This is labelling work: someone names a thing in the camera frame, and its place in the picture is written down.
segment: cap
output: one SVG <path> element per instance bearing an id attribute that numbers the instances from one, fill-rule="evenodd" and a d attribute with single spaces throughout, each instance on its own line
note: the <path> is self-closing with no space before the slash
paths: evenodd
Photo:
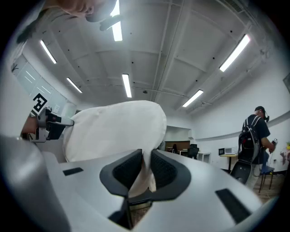
<path id="1" fill-rule="evenodd" d="M 88 22 L 99 22 L 107 18 L 114 10 L 117 0 L 106 0 L 102 5 L 95 8 L 92 14 L 86 16 Z"/>
<path id="2" fill-rule="evenodd" d="M 255 108 L 255 111 L 258 111 L 258 110 L 262 110 L 262 112 L 264 113 L 264 119 L 266 119 L 266 111 L 265 111 L 265 108 L 262 107 L 262 106 L 258 106 Z"/>

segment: chair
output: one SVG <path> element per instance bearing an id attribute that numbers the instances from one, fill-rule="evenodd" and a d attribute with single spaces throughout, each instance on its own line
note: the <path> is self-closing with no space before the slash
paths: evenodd
<path id="1" fill-rule="evenodd" d="M 192 157 L 197 160 L 197 155 L 199 152 L 199 148 L 197 147 L 196 144 L 191 144 L 190 148 L 187 149 L 187 157 L 191 158 Z"/>
<path id="2" fill-rule="evenodd" d="M 262 165 L 262 169 L 261 169 L 261 172 L 260 172 L 260 175 L 262 175 L 262 180 L 261 180 L 261 185 L 260 185 L 260 189 L 259 189 L 259 193 L 262 189 L 262 186 L 264 186 L 264 183 L 265 183 L 265 180 L 266 180 L 266 176 L 267 175 L 272 175 L 271 176 L 271 182 L 270 182 L 270 186 L 269 186 L 269 189 L 271 189 L 271 185 L 272 185 L 272 180 L 273 180 L 273 171 L 274 171 L 274 168 L 272 167 L 269 167 L 267 166 L 267 160 L 268 160 L 268 157 L 266 157 L 267 153 L 264 152 L 264 159 L 263 159 L 263 165 Z"/>

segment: backpack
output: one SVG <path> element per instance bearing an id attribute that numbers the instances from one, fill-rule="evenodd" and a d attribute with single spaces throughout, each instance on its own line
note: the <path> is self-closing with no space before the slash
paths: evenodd
<path id="1" fill-rule="evenodd" d="M 255 129 L 255 125 L 259 119 L 261 117 L 256 116 L 252 122 L 249 122 L 247 118 L 244 122 L 242 132 L 239 135 L 238 159 L 250 164 L 260 151 L 259 137 Z"/>

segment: floor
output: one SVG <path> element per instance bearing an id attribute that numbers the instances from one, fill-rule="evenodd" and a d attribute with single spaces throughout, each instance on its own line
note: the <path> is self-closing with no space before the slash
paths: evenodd
<path id="1" fill-rule="evenodd" d="M 262 180 L 262 177 L 260 176 L 253 191 L 259 196 L 261 201 L 265 203 L 269 199 L 274 198 L 279 195 L 280 190 L 283 186 L 284 178 L 285 178 L 284 175 L 281 175 L 281 174 L 274 175 L 271 189 L 269 189 L 271 176 L 267 175 L 264 186 L 262 187 L 261 192 L 259 193 L 260 184 Z M 131 211 L 133 226 L 136 225 L 142 219 L 142 217 L 149 211 L 149 209 L 150 207 L 146 207 L 146 208 Z"/>

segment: ceiling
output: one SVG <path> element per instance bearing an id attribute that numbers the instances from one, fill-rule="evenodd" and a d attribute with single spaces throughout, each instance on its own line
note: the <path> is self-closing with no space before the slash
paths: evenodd
<path id="1" fill-rule="evenodd" d="M 99 23 L 50 10 L 32 49 L 76 92 L 66 80 L 71 78 L 82 89 L 76 95 L 84 101 L 104 106 L 148 100 L 191 114 L 230 91 L 261 60 L 265 33 L 243 5 L 239 4 L 239 13 L 230 6 L 235 2 L 120 0 L 120 14 L 125 17 L 119 42 L 114 41 L 111 28 L 102 32 Z M 225 72 L 220 71 L 244 34 L 250 36 L 250 43 Z M 57 64 L 44 53 L 38 39 L 43 39 Z M 132 98 L 126 96 L 122 73 L 129 74 Z M 182 107 L 198 89 L 203 95 Z"/>

